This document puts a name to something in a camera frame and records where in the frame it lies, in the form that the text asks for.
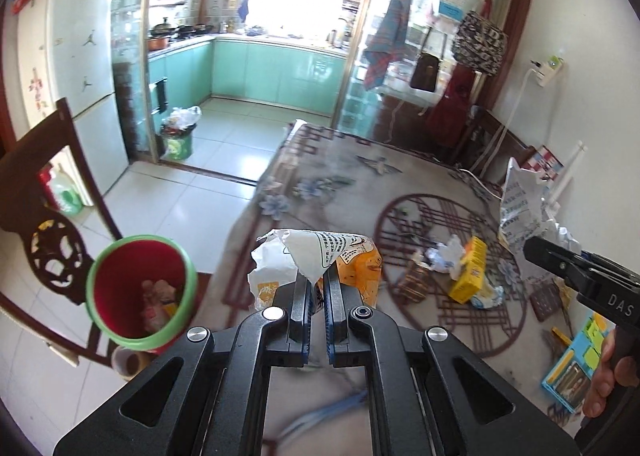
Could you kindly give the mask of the person's right hand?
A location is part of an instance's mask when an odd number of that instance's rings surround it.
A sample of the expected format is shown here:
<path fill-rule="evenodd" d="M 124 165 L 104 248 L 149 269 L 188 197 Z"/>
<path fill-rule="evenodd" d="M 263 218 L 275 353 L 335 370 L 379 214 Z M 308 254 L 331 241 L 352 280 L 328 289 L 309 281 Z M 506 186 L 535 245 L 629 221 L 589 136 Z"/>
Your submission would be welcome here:
<path fill-rule="evenodd" d="M 616 384 L 625 388 L 635 388 L 639 384 L 637 364 L 632 356 L 621 358 L 616 364 L 612 363 L 617 334 L 618 328 L 615 328 L 603 343 L 598 368 L 593 372 L 590 388 L 582 405 L 582 411 L 588 418 L 597 418 L 603 413 L 606 400 Z"/>

